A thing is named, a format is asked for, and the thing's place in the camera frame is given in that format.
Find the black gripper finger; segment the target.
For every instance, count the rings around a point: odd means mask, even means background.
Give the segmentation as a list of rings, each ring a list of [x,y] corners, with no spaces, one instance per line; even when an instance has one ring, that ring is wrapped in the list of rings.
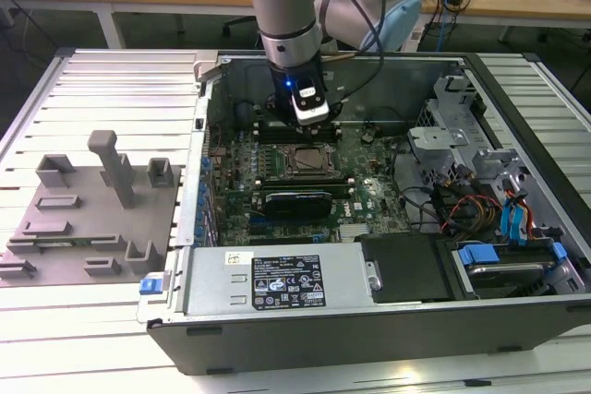
[[[278,98],[274,94],[271,94],[266,101],[266,109],[287,127],[296,131],[296,133],[300,135],[305,133],[304,128],[296,119],[293,104],[289,100]]]
[[[327,116],[320,122],[313,125],[313,135],[316,136],[321,130],[331,127],[335,119],[339,117],[344,107],[342,101],[337,101],[329,106]]]

